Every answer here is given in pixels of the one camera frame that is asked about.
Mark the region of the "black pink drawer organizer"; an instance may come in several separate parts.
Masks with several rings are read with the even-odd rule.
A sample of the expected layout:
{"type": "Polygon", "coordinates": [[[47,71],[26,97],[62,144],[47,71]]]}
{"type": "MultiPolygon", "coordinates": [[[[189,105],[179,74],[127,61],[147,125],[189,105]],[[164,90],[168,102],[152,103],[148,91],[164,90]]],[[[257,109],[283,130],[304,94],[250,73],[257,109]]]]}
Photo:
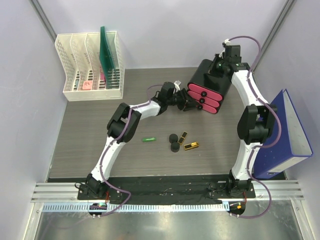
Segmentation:
{"type": "Polygon", "coordinates": [[[219,102],[221,108],[225,96],[231,86],[231,81],[229,77],[224,74],[211,74],[212,62],[213,61],[209,59],[202,60],[188,84],[194,83],[220,93],[223,96],[223,100],[219,102]]]}

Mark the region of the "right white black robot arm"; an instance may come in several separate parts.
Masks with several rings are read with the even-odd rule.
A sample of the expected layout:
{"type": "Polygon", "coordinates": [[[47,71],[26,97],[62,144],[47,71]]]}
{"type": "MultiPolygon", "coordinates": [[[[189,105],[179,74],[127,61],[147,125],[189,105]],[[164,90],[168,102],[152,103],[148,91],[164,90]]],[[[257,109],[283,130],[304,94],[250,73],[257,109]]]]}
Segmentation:
{"type": "Polygon", "coordinates": [[[235,86],[244,110],[237,124],[240,147],[225,184],[228,197],[240,198],[251,189],[252,170],[260,148],[273,133],[277,108],[268,104],[254,82],[250,66],[242,62],[240,45],[223,43],[223,52],[213,60],[212,70],[235,86]]]}

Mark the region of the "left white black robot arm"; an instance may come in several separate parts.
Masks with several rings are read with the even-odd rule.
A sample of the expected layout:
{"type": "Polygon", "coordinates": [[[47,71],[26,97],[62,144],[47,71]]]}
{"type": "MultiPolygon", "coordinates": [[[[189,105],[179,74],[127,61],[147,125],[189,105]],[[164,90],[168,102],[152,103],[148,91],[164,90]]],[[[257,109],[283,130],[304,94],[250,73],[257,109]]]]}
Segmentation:
{"type": "Polygon", "coordinates": [[[106,142],[99,160],[85,180],[82,192],[97,200],[102,199],[112,188],[131,197],[131,193],[108,182],[112,167],[120,151],[136,133],[139,122],[164,113],[169,106],[176,106],[180,111],[196,109],[198,103],[186,89],[178,88],[173,82],[165,82],[154,96],[144,103],[129,105],[121,103],[107,124],[106,142]]]}

